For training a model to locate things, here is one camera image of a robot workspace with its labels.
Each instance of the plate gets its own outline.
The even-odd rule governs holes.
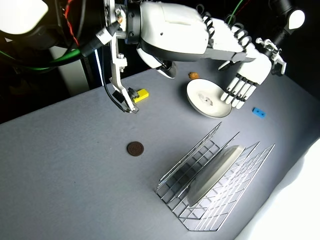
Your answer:
[[[231,104],[220,100],[223,93],[221,87],[205,79],[192,80],[186,87],[190,104],[209,118],[223,118],[230,114]]]
[[[235,145],[222,150],[190,185],[187,194],[189,206],[195,205],[225,175],[228,169],[245,150],[244,146]]]

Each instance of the yellow block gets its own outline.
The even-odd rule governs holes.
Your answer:
[[[133,99],[134,103],[140,102],[142,99],[149,97],[149,93],[144,88],[138,91],[139,97]]]

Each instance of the gray table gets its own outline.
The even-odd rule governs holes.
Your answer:
[[[214,140],[275,149],[218,232],[188,232],[154,193],[159,178],[220,120],[188,103],[188,72],[227,85],[217,62],[178,63],[176,79],[154,70],[127,78],[146,88],[138,114],[120,112],[103,88],[0,125],[1,240],[233,239],[306,147],[320,135],[320,103],[288,77],[269,76]],[[258,107],[267,114],[252,113]],[[140,141],[145,151],[126,151]]]

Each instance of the wire rack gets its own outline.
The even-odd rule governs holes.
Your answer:
[[[255,175],[274,149],[253,154],[260,142],[246,147],[221,179],[194,206],[189,206],[189,186],[203,168],[239,135],[222,147],[212,140],[221,122],[195,145],[160,180],[156,193],[190,231],[215,232],[221,228]]]

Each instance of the blue block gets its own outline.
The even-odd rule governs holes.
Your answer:
[[[252,112],[255,114],[255,115],[257,115],[258,117],[260,117],[260,118],[262,118],[262,119],[264,119],[265,117],[266,117],[266,113],[264,112],[264,111],[262,111],[261,109],[259,109],[259,108],[254,108],[253,110],[252,110]]]

